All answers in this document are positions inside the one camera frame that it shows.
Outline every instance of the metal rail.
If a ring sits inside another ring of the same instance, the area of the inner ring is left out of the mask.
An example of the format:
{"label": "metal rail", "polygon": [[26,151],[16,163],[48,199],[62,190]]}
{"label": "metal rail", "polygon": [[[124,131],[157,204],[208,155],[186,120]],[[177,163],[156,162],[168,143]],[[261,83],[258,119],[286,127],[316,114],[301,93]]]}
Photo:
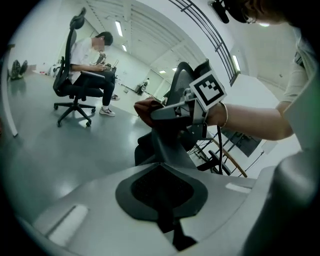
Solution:
{"label": "metal rail", "polygon": [[228,48],[221,35],[209,20],[209,18],[200,10],[191,0],[169,0],[177,6],[181,12],[188,15],[203,31],[212,43],[215,52],[219,55],[223,66],[227,72],[230,85],[235,82],[239,72],[228,51]]}

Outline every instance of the lap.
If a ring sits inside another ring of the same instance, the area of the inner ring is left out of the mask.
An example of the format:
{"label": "lap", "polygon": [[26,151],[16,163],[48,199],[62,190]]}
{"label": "lap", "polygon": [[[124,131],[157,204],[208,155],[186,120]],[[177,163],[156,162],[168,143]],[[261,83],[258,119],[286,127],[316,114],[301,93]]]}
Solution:
{"label": "lap", "polygon": [[92,72],[98,75],[104,76],[104,79],[98,77],[90,77],[87,75],[81,74],[79,78],[75,81],[75,86],[82,86],[83,83],[89,82],[89,88],[101,88],[104,89],[107,86],[114,85],[115,83],[115,74],[109,71],[102,72]]}

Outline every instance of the wooden stick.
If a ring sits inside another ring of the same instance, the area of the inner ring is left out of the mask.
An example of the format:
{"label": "wooden stick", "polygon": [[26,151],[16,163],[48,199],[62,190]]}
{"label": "wooden stick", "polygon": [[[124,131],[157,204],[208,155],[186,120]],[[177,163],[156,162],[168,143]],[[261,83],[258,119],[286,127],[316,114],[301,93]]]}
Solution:
{"label": "wooden stick", "polygon": [[[213,138],[212,141],[219,147],[219,143]],[[234,166],[240,171],[240,173],[242,173],[242,175],[245,178],[248,178],[247,174],[245,173],[245,171],[240,167],[240,165],[236,162],[236,160],[229,154],[228,151],[225,151],[224,148],[222,148],[222,153],[224,153],[226,155],[226,157],[234,164]]]}

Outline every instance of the white sneaker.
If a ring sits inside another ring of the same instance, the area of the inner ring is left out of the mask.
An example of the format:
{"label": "white sneaker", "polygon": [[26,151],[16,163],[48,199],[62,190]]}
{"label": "white sneaker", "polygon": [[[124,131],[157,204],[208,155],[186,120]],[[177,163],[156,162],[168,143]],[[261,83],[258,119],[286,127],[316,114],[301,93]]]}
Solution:
{"label": "white sneaker", "polygon": [[120,97],[118,95],[116,95],[116,94],[112,94],[111,100],[117,102],[117,101],[120,100]]}
{"label": "white sneaker", "polygon": [[99,113],[100,113],[101,115],[107,115],[107,116],[109,116],[109,117],[115,117],[115,116],[116,116],[116,113],[113,112],[113,111],[111,111],[109,108],[107,108],[106,110],[104,110],[104,109],[101,107]]}

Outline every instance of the gray floor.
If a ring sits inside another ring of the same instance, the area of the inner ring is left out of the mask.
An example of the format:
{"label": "gray floor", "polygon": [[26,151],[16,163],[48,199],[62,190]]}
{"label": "gray floor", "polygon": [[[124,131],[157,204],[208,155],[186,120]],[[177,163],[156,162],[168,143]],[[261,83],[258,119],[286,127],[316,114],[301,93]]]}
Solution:
{"label": "gray floor", "polygon": [[53,105],[72,100],[56,96],[52,81],[32,73],[9,82],[16,138],[5,124],[0,104],[1,181],[15,211],[30,223],[80,184],[134,166],[137,139],[151,130],[138,117],[114,106],[116,117],[101,116],[99,98],[85,102],[97,106],[91,127],[76,113],[58,128],[57,119],[66,108],[54,111]]}

